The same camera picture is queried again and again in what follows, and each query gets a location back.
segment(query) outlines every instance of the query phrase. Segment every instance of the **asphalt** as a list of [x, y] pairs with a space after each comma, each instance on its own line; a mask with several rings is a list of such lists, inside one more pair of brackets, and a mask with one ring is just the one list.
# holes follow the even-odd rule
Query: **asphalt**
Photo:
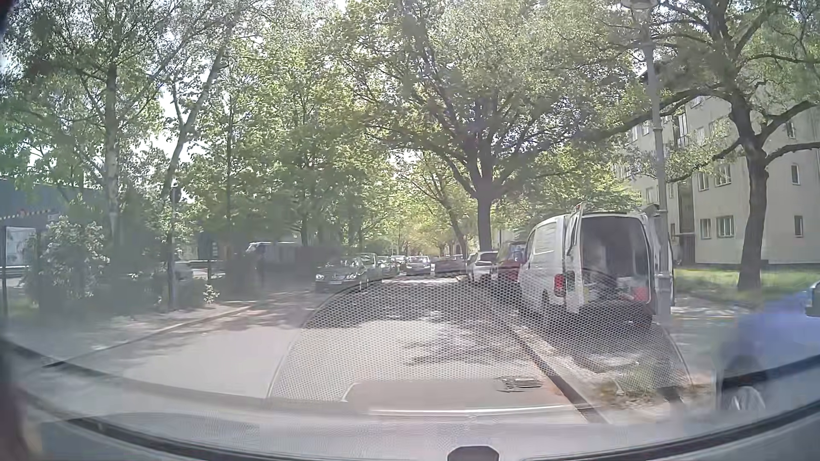
[[[418, 403], [409, 400], [419, 399], [419, 389], [455, 397], [474, 388], [481, 394], [495, 378], [527, 376], [543, 380], [549, 391], [541, 403], [571, 409], [500, 321], [494, 312], [499, 305], [486, 291], [453, 278], [401, 276], [350, 294], [302, 288], [263, 308], [72, 362], [139, 381], [259, 399], [396, 399], [404, 389], [398, 398], [408, 404]], [[387, 382], [389, 392], [382, 387]]]

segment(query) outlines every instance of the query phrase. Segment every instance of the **grass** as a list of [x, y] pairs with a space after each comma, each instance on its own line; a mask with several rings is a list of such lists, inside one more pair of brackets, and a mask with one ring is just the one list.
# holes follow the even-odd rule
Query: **grass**
[[675, 287], [681, 294], [715, 301], [740, 301], [755, 304], [778, 299], [787, 294], [805, 290], [820, 281], [820, 270], [776, 270], [760, 274], [759, 293], [739, 293], [736, 289], [737, 271], [723, 269], [675, 269]]

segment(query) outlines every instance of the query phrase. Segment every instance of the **tree branch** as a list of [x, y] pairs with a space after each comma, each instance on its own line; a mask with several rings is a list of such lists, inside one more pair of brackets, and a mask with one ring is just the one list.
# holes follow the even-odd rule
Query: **tree branch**
[[768, 165], [769, 163], [777, 160], [780, 157], [783, 157], [789, 152], [796, 152], [799, 150], [810, 150], [813, 148], [820, 148], [820, 141], [814, 141], [812, 143], [787, 144], [775, 150], [774, 152], [768, 154], [763, 161], [766, 165]]
[[810, 108], [817, 105], [817, 103], [811, 101], [801, 101], [800, 103], [790, 107], [785, 112], [773, 116], [771, 121], [760, 129], [760, 133], [757, 135], [758, 141], [763, 144], [766, 142], [766, 139], [768, 139], [768, 137], [771, 136], [772, 133], [774, 133], [775, 130], [777, 130], [777, 128], [781, 125], [785, 124], [801, 112], [808, 111]]
[[694, 166], [693, 166], [693, 167], [689, 170], [689, 172], [688, 172], [688, 173], [686, 173], [686, 174], [684, 174], [684, 175], [680, 175], [680, 176], [675, 177], [675, 178], [667, 179], [667, 184], [668, 184], [668, 183], [671, 183], [671, 182], [678, 182], [678, 181], [682, 181], [682, 180], [688, 179], [690, 176], [692, 176], [692, 173], [694, 173], [694, 172], [698, 171], [699, 169], [701, 169], [701, 168], [703, 168], [703, 167], [708, 166], [710, 163], [712, 163], [712, 162], [714, 162], [714, 161], [716, 161], [716, 160], [722, 160], [723, 158], [726, 158], [726, 155], [729, 155], [729, 153], [731, 153], [731, 152], [732, 152], [732, 151], [734, 151], [736, 148], [738, 148], [738, 146], [740, 146], [740, 138], [739, 138], [739, 139], [736, 139], [736, 140], [735, 140], [735, 142], [734, 142], [734, 143], [732, 143], [729, 147], [727, 147], [727, 148], [723, 149], [723, 150], [722, 150], [722, 151], [720, 151], [719, 153], [714, 154], [712, 157], [710, 157], [710, 158], [709, 158], [709, 160], [707, 160], [707, 161], [705, 161], [705, 162], [696, 163], [696, 164], [695, 164], [695, 165], [694, 165]]

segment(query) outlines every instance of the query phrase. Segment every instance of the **white van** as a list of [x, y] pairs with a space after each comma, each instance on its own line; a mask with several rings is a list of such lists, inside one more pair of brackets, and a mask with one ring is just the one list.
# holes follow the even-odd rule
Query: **white van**
[[[523, 308], [556, 321], [612, 317], [648, 326], [658, 313], [661, 244], [647, 216], [656, 209], [584, 214], [582, 203], [540, 222], [518, 272]], [[671, 245], [667, 251], [671, 263]]]

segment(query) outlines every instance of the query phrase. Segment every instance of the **street lamp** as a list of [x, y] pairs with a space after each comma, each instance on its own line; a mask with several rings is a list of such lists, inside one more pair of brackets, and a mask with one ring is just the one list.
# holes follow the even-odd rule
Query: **street lamp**
[[646, 64], [647, 92], [652, 103], [652, 131], [655, 138], [655, 175], [658, 178], [658, 201], [660, 217], [660, 229], [658, 235], [661, 240], [661, 252], [659, 254], [659, 274], [658, 274], [658, 316], [662, 321], [668, 321], [671, 317], [672, 300], [672, 276], [670, 275], [669, 261], [669, 224], [667, 208], [667, 188], [666, 188], [666, 156], [663, 152], [663, 126], [661, 125], [661, 101], [658, 90], [658, 74], [654, 65], [654, 43], [652, 41], [652, 31], [649, 28], [650, 14], [652, 8], [658, 4], [658, 0], [622, 0], [621, 4], [633, 11], [634, 17], [640, 22], [641, 48], [644, 50], [644, 63]]

